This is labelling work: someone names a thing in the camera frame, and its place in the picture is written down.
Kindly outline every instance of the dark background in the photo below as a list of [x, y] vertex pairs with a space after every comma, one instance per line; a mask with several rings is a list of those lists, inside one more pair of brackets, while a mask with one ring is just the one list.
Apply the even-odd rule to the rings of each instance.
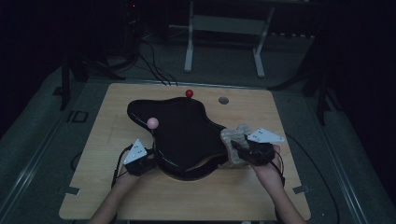
[[[123, 50], [123, 44], [114, 44], [124, 43], [125, 39], [122, 29], [126, 17], [120, 2], [1, 1], [0, 136], [22, 112], [43, 80], [61, 65], [66, 52], [83, 52], [99, 61], [106, 57], [105, 49]], [[139, 16], [163, 36], [169, 24], [188, 22], [189, 1], [144, 2], [140, 5], [136, 1]], [[221, 7], [222, 13], [236, 13], [240, 1], [233, 2], [229, 7]], [[336, 3], [340, 7], [335, 7], [328, 5], [329, 2], [335, 3], [327, 1], [321, 7], [278, 6], [280, 9], [274, 15], [270, 31], [316, 36], [315, 41], [332, 68], [328, 85], [335, 89], [337, 99], [395, 203], [396, 3], [349, 0]], [[206, 1], [198, 9], [210, 12], [216, 5], [210, 4]], [[257, 7], [247, 7], [236, 11], [243, 16], [260, 16], [256, 10]]]

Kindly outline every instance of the black foam object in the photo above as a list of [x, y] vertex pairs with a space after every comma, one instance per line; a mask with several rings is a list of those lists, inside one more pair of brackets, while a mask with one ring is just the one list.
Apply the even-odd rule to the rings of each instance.
[[151, 132], [146, 122], [156, 118], [154, 156], [158, 166], [180, 180], [195, 180], [211, 174], [228, 160], [220, 139], [225, 127], [211, 121], [205, 106], [194, 99], [177, 97], [164, 101], [136, 100], [128, 105], [129, 118]]

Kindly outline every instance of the black cable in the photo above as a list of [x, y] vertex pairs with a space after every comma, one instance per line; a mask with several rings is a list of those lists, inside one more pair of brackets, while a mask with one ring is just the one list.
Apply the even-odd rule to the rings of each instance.
[[149, 62], [143, 57], [143, 55], [142, 55], [140, 52], [139, 52], [139, 56], [140, 56], [140, 58], [146, 63], [146, 65], [148, 66], [149, 70], [151, 71], [151, 74], [154, 75], [155, 78], [157, 78], [157, 80], [161, 81], [161, 83], [162, 83], [163, 85], [166, 86], [166, 83], [164, 83], [164, 82], [157, 76], [157, 74], [155, 74], [155, 72], [152, 71], [151, 66], [149, 65]]
[[142, 43], [148, 45], [148, 46], [150, 47], [150, 49], [151, 49], [152, 64], [154, 65], [154, 68], [155, 68], [155, 71], [157, 71], [157, 74], [158, 74], [159, 76], [161, 76], [162, 78], [164, 78], [164, 79], [168, 82], [169, 86], [171, 86], [171, 82], [170, 82], [166, 77], [163, 76], [163, 74], [158, 70], [157, 64], [155, 64], [154, 48], [153, 48], [153, 47], [150, 45], [150, 43], [147, 42], [147, 41], [142, 40]]
[[283, 159], [282, 159], [282, 157], [280, 156], [280, 154], [279, 154], [277, 151], [274, 150], [274, 152], [277, 154], [277, 156], [278, 156], [279, 159], [280, 159], [280, 168], [278, 168], [278, 167], [274, 164], [273, 161], [270, 161], [270, 163], [271, 163], [271, 165], [274, 166], [274, 168], [276, 168], [276, 170], [277, 170], [277, 172], [279, 173], [279, 175], [280, 175], [281, 177], [283, 177], [283, 171], [285, 170], [285, 167], [284, 167], [284, 164], [283, 164]]
[[[141, 67], [141, 66], [139, 66], [139, 65], [135, 65], [134, 67], [143, 69], [143, 70], [148, 71], [148, 72], [151, 72], [151, 71], [148, 70], [147, 68]], [[165, 72], [165, 71], [163, 71], [163, 72], [164, 72], [166, 75], [168, 75], [168, 76], [176, 83], [176, 85], [178, 86], [177, 79], [176, 79], [174, 76], [172, 76], [171, 74], [169, 74], [169, 73], [167, 73], [167, 72]]]
[[155, 66], [156, 69], [159, 69], [161, 72], [163, 72], [163, 73], [165, 73], [167, 76], [169, 76], [169, 77], [172, 79], [172, 81], [174, 81], [174, 82], [176, 83], [176, 85], [178, 86], [177, 79], [176, 79], [172, 74], [170, 74], [170, 73], [164, 71], [163, 69], [157, 67], [155, 64], [154, 64], [153, 66]]
[[293, 140], [293, 141], [297, 144], [297, 146], [301, 149], [301, 151], [305, 154], [305, 156], [306, 156], [306, 157], [312, 162], [312, 164], [315, 166], [315, 169], [317, 170], [317, 172], [318, 172], [320, 178], [322, 179], [322, 181], [323, 181], [323, 183], [324, 183], [324, 185], [325, 185], [327, 191], [328, 191], [329, 194], [330, 194], [330, 197], [332, 198], [332, 203], [334, 204], [335, 213], [336, 213], [336, 216], [337, 216], [337, 222], [336, 222], [336, 223], [339, 224], [339, 223], [340, 223], [340, 210], [339, 210], [339, 208], [338, 208], [338, 204], [337, 204], [337, 202], [336, 202], [336, 200], [335, 200], [335, 197], [334, 197], [334, 195], [332, 194], [332, 191], [330, 190], [329, 184], [326, 182], [326, 180], [325, 180], [325, 178], [324, 178], [324, 175], [321, 173], [321, 171], [319, 170], [319, 168], [318, 168], [317, 164], [314, 162], [314, 160], [313, 160], [313, 159], [309, 156], [309, 154], [306, 152], [305, 148], [304, 148], [294, 137], [292, 137], [290, 134], [288, 134], [288, 133], [285, 133], [285, 134], [286, 134], [286, 136], [287, 136], [288, 138], [290, 138], [291, 140]]
[[128, 147], [126, 147], [120, 154], [119, 156], [119, 160], [117, 162], [117, 166], [116, 169], [114, 170], [114, 174], [113, 174], [113, 181], [111, 182], [111, 188], [113, 188], [113, 186], [116, 184], [117, 178], [124, 175], [125, 173], [123, 173], [122, 175], [119, 175], [119, 169], [120, 169], [120, 164], [121, 164], [121, 160], [122, 160], [122, 156], [126, 151], [129, 151], [131, 149], [133, 145], [130, 145]]
[[80, 151], [80, 152], [73, 158], [73, 160], [70, 161], [70, 167], [72, 168], [72, 171], [73, 171], [73, 172], [75, 172], [76, 169], [77, 169], [77, 166], [75, 166], [74, 163], [75, 163], [76, 159], [78, 158], [78, 156], [81, 156], [81, 154], [82, 154], [82, 151]]
[[117, 179], [120, 178], [121, 176], [125, 175], [126, 173], [128, 173], [128, 171], [125, 171], [124, 173], [118, 175], [118, 176], [117, 176]]

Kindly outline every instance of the hand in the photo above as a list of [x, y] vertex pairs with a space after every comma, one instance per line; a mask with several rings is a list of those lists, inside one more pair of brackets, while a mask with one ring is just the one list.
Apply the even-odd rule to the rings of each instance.
[[[280, 170], [280, 158], [278, 153], [280, 152], [280, 147], [274, 145], [274, 150], [277, 152], [275, 154], [272, 162]], [[279, 175], [278, 170], [271, 164], [268, 163], [263, 166], [255, 166], [250, 164], [253, 170], [256, 172], [262, 186], [267, 190], [271, 199], [274, 202], [276, 211], [279, 213], [280, 218], [283, 223], [305, 223], [303, 217], [295, 208], [294, 204], [291, 202], [288, 194], [283, 188], [282, 179]]]
[[99, 208], [93, 214], [90, 224], [107, 224], [117, 214], [120, 203], [125, 198], [129, 190], [137, 183], [140, 176], [130, 175], [124, 166], [122, 166], [119, 178], [113, 188], [107, 194]]
[[[278, 155], [278, 153], [280, 153], [280, 146], [273, 145], [273, 147], [274, 147], [274, 151], [277, 153], [275, 154], [275, 157], [272, 160], [272, 162], [280, 170], [280, 158]], [[267, 191], [283, 189], [282, 179], [279, 175], [279, 172], [272, 164], [268, 163], [263, 166], [255, 166], [253, 164], [250, 164], [250, 166], [251, 168], [253, 168], [254, 172], [256, 172], [256, 175], [259, 178], [260, 183]]]

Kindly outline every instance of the table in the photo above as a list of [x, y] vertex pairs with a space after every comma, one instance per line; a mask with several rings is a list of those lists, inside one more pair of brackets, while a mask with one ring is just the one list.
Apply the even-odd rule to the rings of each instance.
[[[150, 148], [150, 133], [134, 124], [126, 113], [133, 100], [166, 100], [194, 91], [207, 116], [227, 128], [246, 123], [252, 130], [263, 127], [285, 136], [276, 105], [269, 91], [197, 86], [112, 84], [98, 112], [70, 187], [77, 195], [66, 194], [60, 209], [64, 219], [88, 219], [110, 191], [113, 171], [121, 151], [140, 139]], [[220, 97], [227, 97], [223, 105]], [[288, 142], [279, 143], [285, 162], [286, 186], [305, 219], [310, 211], [303, 193], [293, 188], [301, 182]], [[118, 212], [119, 219], [131, 220], [275, 220], [274, 206], [249, 166], [218, 169], [196, 181], [179, 181], [154, 169], [128, 194]]]

